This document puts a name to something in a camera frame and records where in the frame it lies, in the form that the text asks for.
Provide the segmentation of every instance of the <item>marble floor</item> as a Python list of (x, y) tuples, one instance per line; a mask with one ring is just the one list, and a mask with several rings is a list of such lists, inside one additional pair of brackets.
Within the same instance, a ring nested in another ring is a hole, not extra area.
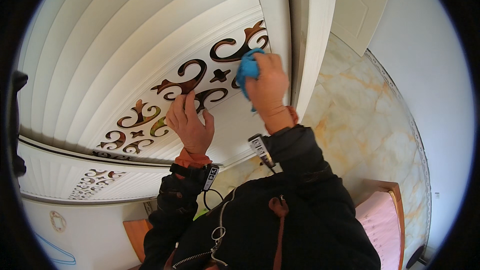
[[(360, 57), (330, 34), (302, 124), (314, 130), (325, 160), (343, 178), (354, 201), (362, 196), (364, 178), (399, 184), (405, 215), (405, 268), (428, 238), (428, 167), (415, 123), (382, 69), (371, 53)], [(226, 195), (245, 181), (268, 175), (269, 169), (254, 157), (219, 173), (212, 188)], [(208, 193), (211, 205), (219, 201), (217, 194)]]

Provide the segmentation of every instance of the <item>door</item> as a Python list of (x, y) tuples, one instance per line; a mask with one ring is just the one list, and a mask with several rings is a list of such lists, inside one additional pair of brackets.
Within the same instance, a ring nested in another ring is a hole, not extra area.
[(387, 0), (336, 0), (331, 32), (363, 56)]

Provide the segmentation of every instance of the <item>zipper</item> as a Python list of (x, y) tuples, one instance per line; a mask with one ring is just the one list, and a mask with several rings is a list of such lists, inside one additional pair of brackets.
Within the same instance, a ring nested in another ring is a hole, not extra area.
[[(220, 244), (222, 243), (222, 238), (225, 236), (225, 234), (227, 233), (227, 229), (225, 228), (225, 226), (223, 226), (223, 212), (225, 211), (225, 207), (227, 206), (227, 204), (231, 201), (234, 200), (235, 198), (235, 191), (237, 190), (237, 188), (233, 189), (232, 191), (232, 199), (230, 199), (229, 201), (225, 202), (223, 207), (222, 207), (222, 210), (220, 211), (220, 217), (218, 219), (218, 227), (215, 228), (213, 231), (212, 231), (212, 239), (215, 241), (215, 246), (212, 247), (212, 249), (210, 249), (212, 251), (212, 259), (215, 261), (215, 262), (218, 262), (224, 266), (228, 266), (226, 262), (222, 261), (222, 260), (219, 260), (218, 258), (216, 258), (214, 256), (214, 254), (217, 252), (217, 250), (219, 249), (220, 247)], [(215, 238), (213, 237), (213, 234), (215, 231), (217, 230), (220, 230), (220, 236), (218, 238)]]
[(173, 268), (173, 269), (177, 269), (177, 266), (180, 265), (180, 264), (182, 264), (183, 262), (191, 261), (191, 260), (193, 260), (193, 259), (196, 259), (196, 258), (199, 258), (199, 257), (202, 257), (202, 256), (206, 256), (206, 255), (209, 254), (209, 253), (210, 253), (210, 251), (209, 251), (209, 252), (203, 252), (203, 253), (201, 253), (201, 254), (196, 254), (196, 255), (192, 255), (192, 256), (190, 256), (190, 257), (184, 258), (183, 260), (175, 263), (175, 264), (172, 266), (172, 268)]
[[(229, 202), (231, 202), (234, 198), (235, 198), (235, 191), (237, 190), (237, 188), (233, 189), (233, 192), (232, 192), (232, 199), (230, 199), (229, 201), (225, 202), (222, 206), (222, 210), (220, 211), (220, 217), (219, 217), (219, 221), (218, 221), (218, 224), (219, 226), (217, 228), (215, 228), (213, 231), (212, 231), (212, 239), (215, 241), (215, 246), (213, 246), (210, 251), (208, 252), (203, 252), (203, 253), (200, 253), (200, 254), (196, 254), (196, 255), (192, 255), (188, 258), (184, 258), (183, 260), (175, 263), (172, 268), (173, 269), (177, 269), (177, 267), (184, 263), (184, 262), (187, 262), (187, 261), (191, 261), (193, 259), (196, 259), (196, 258), (199, 258), (199, 257), (203, 257), (203, 256), (206, 256), (208, 254), (211, 254), (212, 256), (212, 259), (215, 261), (215, 262), (218, 262), (224, 266), (228, 266), (226, 262), (222, 261), (222, 260), (219, 260), (217, 258), (214, 257), (214, 254), (215, 252), (219, 249), (220, 247), (220, 243), (222, 243), (222, 238), (225, 236), (225, 233), (227, 232), (226, 228), (223, 226), (223, 212), (225, 211), (225, 207), (227, 206), (227, 204)], [(217, 230), (220, 230), (220, 236), (218, 238), (215, 238), (213, 237), (213, 234), (217, 231)]]

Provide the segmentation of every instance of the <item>blue cloth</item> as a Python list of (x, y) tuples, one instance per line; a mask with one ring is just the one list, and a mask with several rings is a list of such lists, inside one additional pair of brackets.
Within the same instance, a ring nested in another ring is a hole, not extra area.
[[(240, 87), (243, 95), (248, 101), (250, 101), (250, 99), (248, 98), (247, 90), (245, 89), (245, 78), (251, 77), (258, 79), (258, 76), (260, 75), (257, 62), (253, 56), (253, 54), (256, 52), (260, 52), (262, 54), (265, 53), (265, 51), (263, 51), (261, 48), (255, 48), (248, 51), (241, 57), (240, 66), (237, 70), (237, 85)], [(253, 106), (251, 107), (251, 111), (256, 111)]]

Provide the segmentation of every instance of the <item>orange wooden headboard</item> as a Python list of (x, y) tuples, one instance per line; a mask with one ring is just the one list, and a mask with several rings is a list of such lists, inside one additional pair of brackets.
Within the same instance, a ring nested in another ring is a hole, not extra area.
[(145, 260), (144, 238), (147, 231), (152, 229), (152, 225), (148, 219), (123, 221), (123, 227), (130, 240), (131, 246), (135, 250), (138, 259), (143, 263)]

